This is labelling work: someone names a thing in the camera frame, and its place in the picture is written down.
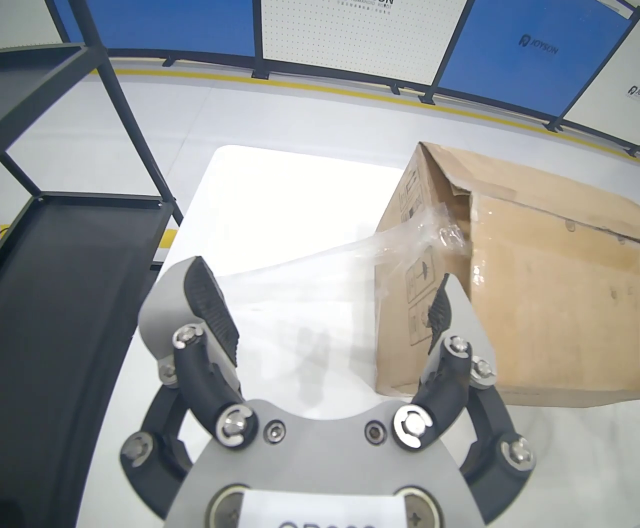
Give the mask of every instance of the black metal frame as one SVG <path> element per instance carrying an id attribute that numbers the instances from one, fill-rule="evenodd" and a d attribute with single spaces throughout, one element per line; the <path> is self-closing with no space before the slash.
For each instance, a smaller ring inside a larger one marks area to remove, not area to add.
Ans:
<path id="1" fill-rule="evenodd" d="M 38 68 L 43 71 L 36 84 L 25 83 L 29 93 L 0 113 L 0 152 L 11 144 L 51 105 L 97 68 L 98 50 L 79 44 L 59 44 L 11 48 L 0 52 L 0 71 Z"/>
<path id="2" fill-rule="evenodd" d="M 47 9 L 49 10 L 49 14 L 51 15 L 53 24 L 54 26 L 56 26 L 56 30 L 60 35 L 60 40 L 62 40 L 62 42 L 70 42 L 69 34 L 67 33 L 65 25 L 62 23 L 62 18 L 60 17 L 60 13 L 58 11 L 58 8 L 56 7 L 55 0 L 44 0 L 44 3 L 47 5 Z"/>
<path id="3" fill-rule="evenodd" d="M 0 113 L 0 154 L 2 164 L 33 196 L 39 194 L 38 187 L 20 169 L 17 163 L 6 154 L 11 144 L 51 107 L 71 87 L 80 82 L 92 70 L 98 70 L 100 79 L 113 103 L 113 106 L 125 127 L 142 163 L 153 180 L 163 200 L 173 207 L 173 218 L 182 223 L 182 212 L 158 168 L 149 145 L 131 111 L 131 107 L 122 91 L 118 78 L 113 71 L 106 48 L 103 46 L 86 0 L 69 0 L 69 5 L 84 44 L 59 44 L 53 46 L 31 46 L 14 48 L 0 52 L 0 72 L 13 72 L 32 67 L 35 72 L 43 72 L 34 85 L 32 80 L 19 86 L 24 95 L 11 108 Z M 61 38 L 68 40 L 62 26 L 60 15 L 51 1 L 47 2 L 49 12 L 58 28 Z"/>

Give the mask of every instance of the black shelf post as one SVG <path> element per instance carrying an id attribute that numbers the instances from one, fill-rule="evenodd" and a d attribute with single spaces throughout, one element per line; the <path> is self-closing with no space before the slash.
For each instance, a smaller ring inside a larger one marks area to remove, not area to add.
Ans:
<path id="1" fill-rule="evenodd" d="M 40 196 L 42 191 L 31 181 L 18 164 L 6 152 L 0 152 L 0 164 L 9 171 L 17 182 L 24 187 L 31 196 Z"/>
<path id="2" fill-rule="evenodd" d="M 69 0 L 69 5 L 73 11 L 85 44 L 88 47 L 96 48 L 101 53 L 102 61 L 98 66 L 98 75 L 100 75 L 100 78 L 102 79 L 102 84 L 104 84 L 107 94 L 109 95 L 109 98 L 111 99 L 111 102 L 120 117 L 120 121 L 122 121 L 122 125 L 125 127 L 125 130 L 131 139 L 131 142 L 136 148 L 142 163 L 145 165 L 147 172 L 151 176 L 151 179 L 156 185 L 156 188 L 160 192 L 163 200 L 173 206 L 173 218 L 176 223 L 180 225 L 183 219 L 182 212 L 169 190 L 169 187 L 158 168 L 156 160 L 151 153 L 151 149 L 149 149 L 149 145 L 147 145 L 145 137 L 142 135 L 142 131 L 140 130 L 136 118 L 131 111 L 131 107 L 127 102 L 127 98 L 122 91 L 122 87 L 118 82 L 116 73 L 113 71 L 113 67 L 109 61 L 107 50 L 103 46 L 102 40 L 100 40 L 98 29 L 95 27 L 91 11 L 86 4 L 86 0 Z"/>
<path id="3" fill-rule="evenodd" d="M 433 78 L 433 82 L 431 86 L 424 92 L 424 95 L 419 95 L 418 99 L 420 102 L 425 104 L 435 104 L 433 102 L 433 96 L 438 90 L 438 85 L 440 84 L 440 80 L 442 75 L 444 74 L 444 70 L 447 69 L 447 65 L 449 64 L 449 59 L 451 59 L 451 55 L 453 55 L 453 50 L 460 39 L 460 35 L 462 34 L 462 30 L 467 23 L 467 19 L 469 18 L 469 13 L 474 6 L 475 0 L 467 0 L 464 8 L 462 9 L 462 13 L 460 13 L 460 18 L 458 19 L 458 23 L 456 24 L 456 28 L 453 30 L 453 34 L 451 35 L 451 39 L 449 40 L 449 45 L 442 56 L 442 61 L 440 61 L 440 66 L 438 67 L 438 71 L 436 72 L 435 77 Z"/>
<path id="4" fill-rule="evenodd" d="M 269 79 L 269 72 L 264 65 L 264 53 L 262 51 L 262 0 L 253 0 L 253 45 L 255 48 L 255 60 L 251 77 L 254 79 Z"/>

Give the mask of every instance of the torn cardboard flap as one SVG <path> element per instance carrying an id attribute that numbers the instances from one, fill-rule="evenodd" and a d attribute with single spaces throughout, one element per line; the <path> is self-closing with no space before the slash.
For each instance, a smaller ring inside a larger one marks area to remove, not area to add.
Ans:
<path id="1" fill-rule="evenodd" d="M 468 150 L 421 143 L 456 188 L 640 239 L 640 206 L 589 185 Z"/>
<path id="2" fill-rule="evenodd" d="M 638 205 L 427 143 L 379 229 L 405 221 L 417 196 L 421 207 L 447 205 L 473 254 L 430 248 L 389 283 L 378 312 L 378 392 L 417 389 L 431 344 L 428 309 L 449 272 L 493 344 L 505 402 L 592 406 L 640 397 L 640 245 L 619 236 L 640 235 Z"/>

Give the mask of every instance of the clear plastic wrap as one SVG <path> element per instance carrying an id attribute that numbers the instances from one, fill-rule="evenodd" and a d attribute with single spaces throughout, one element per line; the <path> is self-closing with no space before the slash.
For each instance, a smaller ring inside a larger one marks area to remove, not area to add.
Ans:
<path id="1" fill-rule="evenodd" d="M 227 303 L 237 307 L 265 301 L 360 301 L 353 286 L 371 284 L 376 266 L 391 264 L 391 273 L 405 273 L 430 246 L 456 253 L 467 251 L 462 231 L 444 205 L 424 209 L 407 222 L 363 240 L 276 266 L 223 276 L 218 282 Z M 383 289 L 375 292 L 376 298 L 384 295 Z"/>
<path id="2" fill-rule="evenodd" d="M 384 399 L 374 391 L 376 309 L 389 280 L 429 247 L 468 251 L 444 206 L 357 242 L 219 276 L 240 333 L 245 398 L 310 418 L 350 416 Z"/>

